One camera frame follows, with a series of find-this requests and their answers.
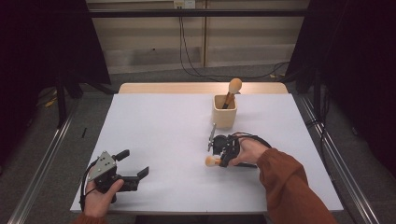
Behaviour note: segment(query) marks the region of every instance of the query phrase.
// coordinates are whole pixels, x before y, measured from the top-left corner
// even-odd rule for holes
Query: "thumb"
[[[231,165],[231,166],[235,166],[235,165],[239,164],[240,162],[241,162],[241,161],[240,161],[239,158],[237,157],[237,158],[234,158],[234,159],[230,160],[230,161],[228,162],[228,164]]]
[[[110,189],[106,192],[106,199],[111,202],[113,199],[113,196],[122,188],[122,185],[124,184],[123,179],[119,179],[116,182],[113,183],[113,185],[110,187]]]

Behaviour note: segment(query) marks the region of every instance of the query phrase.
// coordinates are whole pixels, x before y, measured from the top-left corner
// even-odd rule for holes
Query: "aluminum rail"
[[[35,175],[30,181],[28,188],[23,193],[21,200],[18,202],[17,207],[12,213],[7,224],[22,224],[25,222],[35,202],[35,198],[37,197],[38,192],[41,190],[41,187],[50,169],[50,165],[52,164],[52,161],[55,158],[62,141],[64,140],[64,136],[66,135],[67,129],[70,126],[71,120],[77,111],[77,106],[78,100],[73,102],[70,109],[70,114],[63,126],[55,132],[55,135],[52,138],[49,147],[47,148],[47,152],[44,155],[43,160],[35,171]]]
[[[302,97],[301,100],[309,117],[312,120],[315,120],[316,116],[315,113],[313,112],[313,106],[309,101],[309,99],[307,97]],[[323,124],[318,123],[315,125],[315,128],[320,137],[324,130]],[[341,154],[338,151],[338,148],[335,146],[335,143],[328,134],[328,132],[325,132],[325,134],[323,135],[323,141],[324,141],[324,146],[327,152],[329,153],[335,168],[337,169],[344,184],[346,185],[349,195],[352,197],[353,202],[355,203],[356,207],[361,213],[361,217],[363,218],[364,222],[367,224],[380,223],[375,215],[372,206],[370,205],[370,202],[367,200],[366,196],[361,191],[361,188],[359,187],[352,173],[350,173],[346,163],[344,162],[343,158],[341,157]]]
[[[331,17],[328,11],[308,9],[89,9],[88,11],[39,11],[43,15],[91,18],[143,17]]]

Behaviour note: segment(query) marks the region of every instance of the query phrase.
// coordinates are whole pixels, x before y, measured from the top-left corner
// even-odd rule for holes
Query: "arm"
[[[275,224],[336,223],[321,199],[308,187],[304,167],[275,148],[242,138],[239,156],[230,161],[257,163],[266,189],[268,214]]]
[[[84,212],[73,221],[73,224],[105,224],[106,213],[110,206],[111,199],[122,187],[124,181],[117,180],[106,193],[101,193],[96,190],[95,183],[90,181],[85,188],[86,194]]]

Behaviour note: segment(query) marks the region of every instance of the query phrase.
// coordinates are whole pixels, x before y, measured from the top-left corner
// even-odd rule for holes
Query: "electrical outlet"
[[[174,0],[174,8],[175,9],[184,8],[184,0]]]
[[[195,8],[195,0],[185,0],[184,8],[188,8],[188,9]]]

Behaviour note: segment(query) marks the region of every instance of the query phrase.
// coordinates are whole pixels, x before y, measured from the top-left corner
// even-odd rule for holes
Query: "white wall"
[[[197,8],[295,9],[309,0],[196,0]],[[90,9],[170,9],[165,0],[87,0]],[[179,18],[92,19],[110,73],[181,68]],[[183,18],[195,67],[288,61],[303,18]],[[183,50],[183,62],[188,62]]]

